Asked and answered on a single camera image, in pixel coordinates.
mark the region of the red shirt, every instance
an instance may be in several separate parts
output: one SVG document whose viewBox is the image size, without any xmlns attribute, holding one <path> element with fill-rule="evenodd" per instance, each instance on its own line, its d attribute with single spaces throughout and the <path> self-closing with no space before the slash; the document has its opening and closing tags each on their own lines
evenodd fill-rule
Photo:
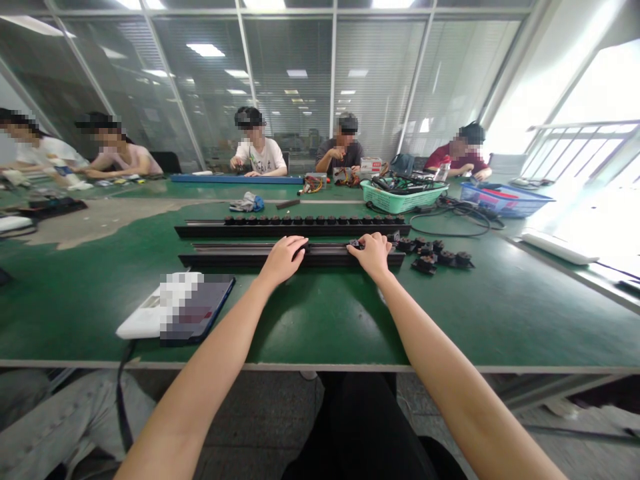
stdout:
<svg viewBox="0 0 640 480">
<path fill-rule="evenodd" d="M 438 169 L 440 167 L 440 163 L 445 159 L 445 156 L 449 154 L 449 144 L 443 145 L 442 147 L 437 148 L 429 157 L 427 162 L 425 163 L 424 170 L 428 169 Z M 482 160 L 482 157 L 478 155 L 476 152 L 468 152 L 466 156 L 460 157 L 457 160 L 451 158 L 451 169 L 458 169 L 464 167 L 466 164 L 472 163 L 473 170 L 472 172 L 478 173 L 480 170 L 484 170 L 485 168 L 489 168 L 489 166 Z"/>
</svg>

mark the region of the black hair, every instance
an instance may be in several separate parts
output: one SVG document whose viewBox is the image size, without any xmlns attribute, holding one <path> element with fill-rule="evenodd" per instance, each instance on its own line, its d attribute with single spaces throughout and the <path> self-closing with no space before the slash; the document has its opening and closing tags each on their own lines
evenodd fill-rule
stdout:
<svg viewBox="0 0 640 480">
<path fill-rule="evenodd" d="M 117 130 L 118 133 L 124 138 L 127 143 L 135 145 L 135 142 L 128 136 L 122 133 L 122 126 L 120 122 L 114 120 L 110 115 L 106 113 L 91 111 L 84 113 L 75 122 L 75 126 L 78 127 L 82 133 L 94 134 L 99 129 Z"/>
<path fill-rule="evenodd" d="M 260 125 L 266 125 L 262 113 L 255 107 L 240 107 L 233 118 L 235 126 L 240 130 L 249 130 Z"/>
<path fill-rule="evenodd" d="M 22 125 L 27 127 L 38 138 L 50 137 L 48 133 L 43 132 L 38 128 L 38 124 L 35 120 L 30 119 L 28 116 L 18 113 L 15 110 L 9 110 L 6 108 L 0 108 L 0 125 L 6 124 Z"/>
<path fill-rule="evenodd" d="M 485 130 L 478 122 L 460 128 L 458 136 L 467 140 L 469 145 L 482 145 L 485 142 Z"/>
</svg>

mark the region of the blue plastic basket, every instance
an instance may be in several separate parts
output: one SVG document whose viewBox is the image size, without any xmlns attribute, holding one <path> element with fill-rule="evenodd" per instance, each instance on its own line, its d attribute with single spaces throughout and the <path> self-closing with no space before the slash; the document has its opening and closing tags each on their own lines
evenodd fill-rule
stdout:
<svg viewBox="0 0 640 480">
<path fill-rule="evenodd" d="M 544 195 L 538 195 L 537 193 L 517 189 L 508 185 L 502 185 L 500 191 L 508 195 L 515 195 L 518 198 L 504 198 L 500 195 L 476 188 L 471 183 L 463 183 L 460 200 L 477 203 L 481 207 L 492 210 L 505 218 L 528 217 L 549 202 L 555 201 L 551 197 L 545 197 Z"/>
</svg>

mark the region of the black aluminum rail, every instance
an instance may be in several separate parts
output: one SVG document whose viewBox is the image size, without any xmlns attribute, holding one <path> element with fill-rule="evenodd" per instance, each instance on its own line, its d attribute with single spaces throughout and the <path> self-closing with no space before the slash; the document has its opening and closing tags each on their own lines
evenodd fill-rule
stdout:
<svg viewBox="0 0 640 480">
<path fill-rule="evenodd" d="M 182 239 L 192 238 L 239 238 L 239 237 L 352 237 L 360 238 L 366 233 L 380 232 L 383 235 L 397 231 L 406 236 L 411 230 L 407 224 L 382 223 L 380 225 L 357 224 L 340 225 L 225 225 L 224 220 L 186 220 L 186 225 L 175 227 Z"/>
<path fill-rule="evenodd" d="M 185 267 L 262 267 L 274 243 L 194 243 L 196 253 L 179 255 Z M 357 267 L 358 260 L 345 243 L 310 243 L 305 248 L 302 267 Z M 387 256 L 390 267 L 399 267 L 404 252 L 392 249 Z"/>
</svg>

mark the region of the power strip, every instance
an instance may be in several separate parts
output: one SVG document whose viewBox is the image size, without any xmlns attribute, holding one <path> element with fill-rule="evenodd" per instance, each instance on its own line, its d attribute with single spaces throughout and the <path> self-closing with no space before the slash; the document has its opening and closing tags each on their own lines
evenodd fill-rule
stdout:
<svg viewBox="0 0 640 480">
<path fill-rule="evenodd" d="M 560 240 L 545 233 L 523 233 L 521 238 L 523 242 L 534 245 L 541 250 L 549 252 L 556 257 L 560 257 L 576 265 L 588 265 L 600 260 L 600 257 L 591 255 L 591 252 L 586 252 L 580 247 L 576 247 L 569 242 L 565 242 L 564 240 Z"/>
</svg>

